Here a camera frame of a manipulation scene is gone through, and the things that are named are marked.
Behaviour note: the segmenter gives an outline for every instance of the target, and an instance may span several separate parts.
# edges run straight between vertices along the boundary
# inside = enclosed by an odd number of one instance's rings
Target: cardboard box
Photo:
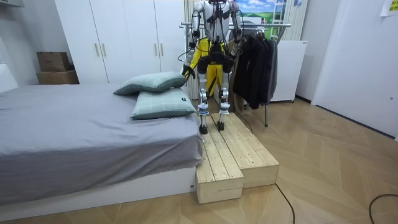
[[[66,72],[69,60],[66,52],[37,52],[42,72]]]
[[[67,72],[40,72],[36,75],[41,85],[79,84],[76,70]]]

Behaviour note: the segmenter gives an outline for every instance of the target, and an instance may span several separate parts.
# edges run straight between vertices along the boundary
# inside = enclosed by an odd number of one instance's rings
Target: poster
[[[386,0],[380,16],[397,16],[398,15],[398,0]]]
[[[235,0],[242,11],[243,20],[255,24],[270,24],[272,20],[283,19],[286,0]],[[277,29],[267,28],[264,32],[266,37],[277,34]]]

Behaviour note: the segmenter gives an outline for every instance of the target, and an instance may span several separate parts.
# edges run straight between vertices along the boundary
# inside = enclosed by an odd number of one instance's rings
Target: cabinet handle
[[[95,46],[95,51],[97,52],[97,56],[100,56],[100,53],[98,52],[98,46],[97,46],[97,43],[95,43],[95,44],[94,44],[94,46]]]
[[[104,55],[106,57],[106,50],[105,50],[105,45],[104,44],[102,44],[102,49],[104,50]]]

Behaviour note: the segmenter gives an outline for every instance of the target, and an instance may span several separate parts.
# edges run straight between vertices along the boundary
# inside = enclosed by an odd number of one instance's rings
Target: clothing rack
[[[233,30],[234,29],[234,25],[233,24],[228,24],[228,29],[229,30]],[[249,24],[241,24],[241,29],[242,30],[263,30],[264,28],[267,27],[280,27],[280,31],[278,32],[277,36],[277,44],[279,44],[286,28],[291,27],[291,24],[253,24],[253,23],[249,23]],[[188,50],[189,48],[189,30],[192,28],[192,23],[191,22],[181,22],[180,28],[184,28],[185,30],[185,50]],[[199,24],[199,29],[204,29],[205,25],[204,23],[200,23]],[[268,105],[265,105],[265,122],[264,122],[264,126],[268,127]]]

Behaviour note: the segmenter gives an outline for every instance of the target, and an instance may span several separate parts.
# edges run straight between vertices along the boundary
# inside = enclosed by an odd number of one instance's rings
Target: white appliance
[[[25,7],[22,0],[0,0],[0,6],[6,7]]]
[[[271,101],[293,101],[307,41],[281,40],[278,44],[278,77]]]
[[[180,71],[183,0],[55,2],[80,83]]]

